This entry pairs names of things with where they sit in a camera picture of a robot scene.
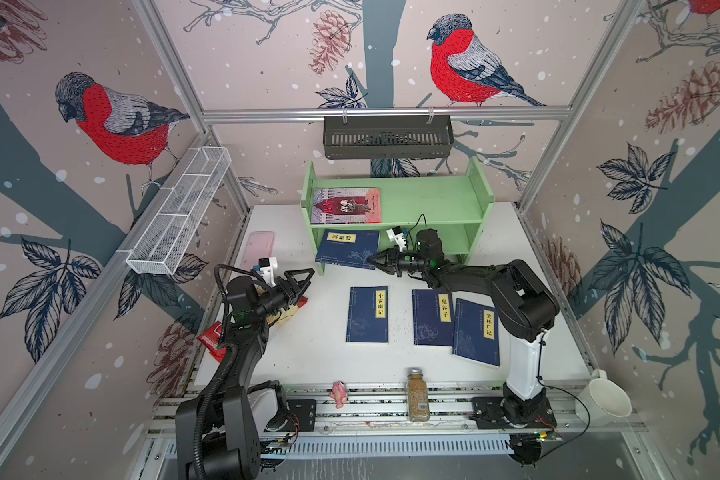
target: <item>book cover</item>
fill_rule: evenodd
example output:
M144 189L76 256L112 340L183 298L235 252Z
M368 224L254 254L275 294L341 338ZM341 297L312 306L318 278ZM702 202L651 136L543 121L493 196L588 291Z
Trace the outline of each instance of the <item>book cover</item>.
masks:
M451 294L444 290L413 290L414 345L454 344Z
M496 309L456 299L454 355L499 366L499 330Z
M315 188L313 224L380 224L382 201L378 188Z
M378 230L346 231L326 228L315 262L374 270L365 263L378 251Z
M386 286L354 286L349 291L347 342L389 342Z

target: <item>glass jar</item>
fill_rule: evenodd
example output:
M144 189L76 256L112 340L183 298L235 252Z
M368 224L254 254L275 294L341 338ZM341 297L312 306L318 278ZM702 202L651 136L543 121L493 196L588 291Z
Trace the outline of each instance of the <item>glass jar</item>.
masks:
M429 398L427 383L422 378L422 369L408 371L408 420L411 422L426 422L429 420Z

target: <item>dark gray basket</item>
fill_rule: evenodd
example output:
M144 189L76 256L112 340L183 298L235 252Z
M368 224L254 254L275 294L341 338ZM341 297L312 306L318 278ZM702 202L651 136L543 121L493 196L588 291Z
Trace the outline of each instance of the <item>dark gray basket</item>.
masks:
M326 117L322 144L326 158L446 158L454 144L451 117Z

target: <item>pink plush toy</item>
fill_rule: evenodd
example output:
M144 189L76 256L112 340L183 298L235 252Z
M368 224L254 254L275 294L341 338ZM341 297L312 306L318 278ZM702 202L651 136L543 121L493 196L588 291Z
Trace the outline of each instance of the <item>pink plush toy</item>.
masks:
M333 384L333 390L328 396L336 400L336 408L342 408L347 402L347 389L343 383L336 382Z

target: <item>green shelf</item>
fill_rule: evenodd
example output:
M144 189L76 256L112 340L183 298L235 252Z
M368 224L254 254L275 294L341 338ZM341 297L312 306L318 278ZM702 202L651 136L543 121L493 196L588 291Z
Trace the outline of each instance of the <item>green shelf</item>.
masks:
M371 187L379 188L382 198L380 224L313 225L312 192L315 188ZM471 158L467 173L455 177L416 178L350 178L321 180L315 175L312 162L302 188L301 208L307 228L310 229L312 251L316 255L326 228L340 230L379 230L379 251L393 243L386 230L394 226L411 229L419 215L427 217L427 225L438 231L446 255L458 255L460 261L469 262L474 242L480 236L494 204L494 193L485 178L477 158ZM424 228L423 221L412 230L412 238Z

